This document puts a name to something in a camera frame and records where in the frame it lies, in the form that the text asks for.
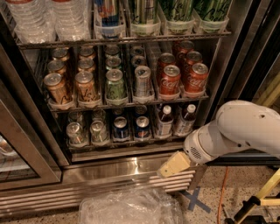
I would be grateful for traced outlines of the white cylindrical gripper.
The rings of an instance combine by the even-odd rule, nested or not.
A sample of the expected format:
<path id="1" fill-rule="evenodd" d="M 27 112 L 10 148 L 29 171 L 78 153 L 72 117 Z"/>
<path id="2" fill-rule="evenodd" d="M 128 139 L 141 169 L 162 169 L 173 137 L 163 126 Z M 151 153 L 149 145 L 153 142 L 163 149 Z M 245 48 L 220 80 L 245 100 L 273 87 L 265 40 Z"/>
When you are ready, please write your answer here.
<path id="1" fill-rule="evenodd" d="M 174 174 L 182 172 L 191 166 L 190 158 L 182 151 L 173 153 L 168 160 L 157 170 L 160 178 L 168 178 Z"/>

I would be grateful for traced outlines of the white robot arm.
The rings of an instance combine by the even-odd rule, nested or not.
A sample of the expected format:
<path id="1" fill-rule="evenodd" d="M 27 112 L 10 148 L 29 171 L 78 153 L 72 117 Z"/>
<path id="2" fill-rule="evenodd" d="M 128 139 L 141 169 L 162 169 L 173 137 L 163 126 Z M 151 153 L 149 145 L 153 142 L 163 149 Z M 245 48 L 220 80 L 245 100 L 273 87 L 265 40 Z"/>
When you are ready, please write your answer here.
<path id="1" fill-rule="evenodd" d="M 248 149 L 280 158 L 280 115 L 250 101 L 228 101 L 218 109 L 213 121 L 185 138 L 183 150 L 172 154 L 157 175 L 168 178 L 188 169 L 191 163 L 203 165 Z"/>

